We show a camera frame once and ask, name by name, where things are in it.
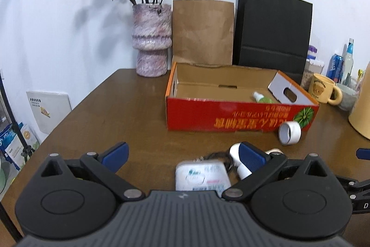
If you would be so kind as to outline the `white nasal spray bottle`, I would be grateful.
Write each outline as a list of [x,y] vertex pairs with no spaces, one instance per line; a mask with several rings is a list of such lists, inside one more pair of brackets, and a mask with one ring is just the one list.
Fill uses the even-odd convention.
[[252,172],[241,162],[239,156],[239,147],[240,143],[233,144],[230,147],[229,154],[232,157],[234,166],[236,167],[236,173],[238,174],[238,177],[240,178],[240,180],[243,180],[251,175]]

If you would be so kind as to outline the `white tape roll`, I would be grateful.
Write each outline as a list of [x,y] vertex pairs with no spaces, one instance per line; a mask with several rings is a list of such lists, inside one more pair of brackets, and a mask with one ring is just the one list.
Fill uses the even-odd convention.
[[299,142],[302,130],[298,122],[289,121],[280,125],[278,138],[282,145],[293,145]]

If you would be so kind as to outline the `white plastic wipes container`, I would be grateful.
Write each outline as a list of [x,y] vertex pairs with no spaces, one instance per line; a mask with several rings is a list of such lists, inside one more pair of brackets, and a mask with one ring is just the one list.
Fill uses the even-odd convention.
[[177,191],[216,191],[221,196],[231,187],[220,160],[182,161],[176,166],[175,178]]

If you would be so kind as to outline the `green spray bottle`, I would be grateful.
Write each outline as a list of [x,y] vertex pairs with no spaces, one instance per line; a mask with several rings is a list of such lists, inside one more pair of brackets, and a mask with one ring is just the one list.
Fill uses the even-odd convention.
[[263,94],[258,93],[257,91],[253,93],[253,98],[257,103],[268,103],[268,104],[275,103],[275,100],[272,100],[271,98],[266,97]]

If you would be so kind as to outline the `white yellow charger plug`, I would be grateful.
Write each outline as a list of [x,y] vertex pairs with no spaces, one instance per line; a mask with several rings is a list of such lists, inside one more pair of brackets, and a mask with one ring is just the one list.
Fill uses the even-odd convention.
[[266,154],[275,154],[275,153],[283,153],[280,149],[277,149],[277,148],[274,148],[274,149],[271,149],[271,150],[267,150],[265,152]]

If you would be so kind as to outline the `yellow thermos jug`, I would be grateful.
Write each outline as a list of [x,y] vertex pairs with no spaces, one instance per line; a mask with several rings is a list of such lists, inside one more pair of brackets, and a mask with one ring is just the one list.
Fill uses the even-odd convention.
[[370,75],[367,65],[364,76],[361,80],[358,98],[349,115],[349,123],[363,137],[370,136]]

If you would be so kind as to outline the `red cardboard box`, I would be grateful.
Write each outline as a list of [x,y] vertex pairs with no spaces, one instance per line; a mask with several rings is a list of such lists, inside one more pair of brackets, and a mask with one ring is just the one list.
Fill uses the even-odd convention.
[[[257,103],[257,91],[275,103]],[[168,130],[273,132],[296,121],[308,130],[319,102],[278,70],[173,63],[166,88]]]

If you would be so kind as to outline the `yellow bear mug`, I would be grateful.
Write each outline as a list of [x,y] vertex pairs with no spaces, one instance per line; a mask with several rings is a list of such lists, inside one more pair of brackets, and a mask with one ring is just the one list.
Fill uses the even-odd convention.
[[343,94],[337,84],[330,78],[314,73],[308,89],[310,95],[319,103],[339,105],[342,102]]

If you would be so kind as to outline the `grey ceramic cup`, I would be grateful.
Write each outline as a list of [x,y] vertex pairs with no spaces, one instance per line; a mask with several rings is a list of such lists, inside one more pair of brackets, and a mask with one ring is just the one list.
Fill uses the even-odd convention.
[[358,93],[348,86],[338,83],[337,86],[342,92],[342,101],[338,107],[346,112],[350,112],[358,98]]

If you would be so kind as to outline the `clear jar with nuts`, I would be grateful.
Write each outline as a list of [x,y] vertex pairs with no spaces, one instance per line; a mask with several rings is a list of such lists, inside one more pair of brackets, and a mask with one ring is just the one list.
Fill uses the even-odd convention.
[[300,86],[308,91],[312,77],[315,73],[321,74],[324,69],[324,62],[318,59],[306,59],[304,72]]

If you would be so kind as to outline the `blue soda can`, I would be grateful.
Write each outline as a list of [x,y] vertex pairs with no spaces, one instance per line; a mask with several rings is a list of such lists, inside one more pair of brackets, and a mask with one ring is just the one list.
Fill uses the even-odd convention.
[[326,77],[330,78],[335,83],[340,82],[342,78],[343,64],[344,58],[338,54],[334,54],[329,61]]

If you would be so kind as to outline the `purple lid container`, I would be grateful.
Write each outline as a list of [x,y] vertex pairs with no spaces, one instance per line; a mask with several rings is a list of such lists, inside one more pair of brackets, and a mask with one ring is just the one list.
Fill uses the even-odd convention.
[[309,45],[307,59],[316,59],[316,58],[317,58],[317,48],[315,46]]

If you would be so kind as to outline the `clear glass soda bottle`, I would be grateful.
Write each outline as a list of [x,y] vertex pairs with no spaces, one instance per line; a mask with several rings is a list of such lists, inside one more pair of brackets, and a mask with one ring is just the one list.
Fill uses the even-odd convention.
[[352,38],[349,39],[348,45],[347,45],[347,50],[344,56],[344,64],[342,67],[342,79],[341,79],[341,84],[345,86],[349,86],[351,82],[351,73],[352,73],[352,68],[354,65],[354,60],[352,57],[353,54],[353,48],[354,48],[354,40]]

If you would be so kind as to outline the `black paper bag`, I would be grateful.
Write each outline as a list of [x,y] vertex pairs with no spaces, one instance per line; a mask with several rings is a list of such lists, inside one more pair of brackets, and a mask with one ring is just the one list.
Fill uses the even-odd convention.
[[280,70],[301,83],[312,12],[303,0],[238,0],[232,64]]

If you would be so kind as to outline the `brown paper bag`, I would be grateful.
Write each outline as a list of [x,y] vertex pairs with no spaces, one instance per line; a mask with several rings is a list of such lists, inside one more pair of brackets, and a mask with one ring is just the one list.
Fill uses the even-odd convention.
[[234,3],[220,0],[173,1],[173,62],[231,65]]

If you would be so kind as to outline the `pink ceramic vase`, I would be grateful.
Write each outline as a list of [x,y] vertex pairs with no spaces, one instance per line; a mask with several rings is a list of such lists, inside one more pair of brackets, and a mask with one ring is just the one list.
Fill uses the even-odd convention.
[[172,8],[168,4],[133,7],[132,46],[138,51],[136,72],[155,78],[167,72],[167,53],[172,47]]

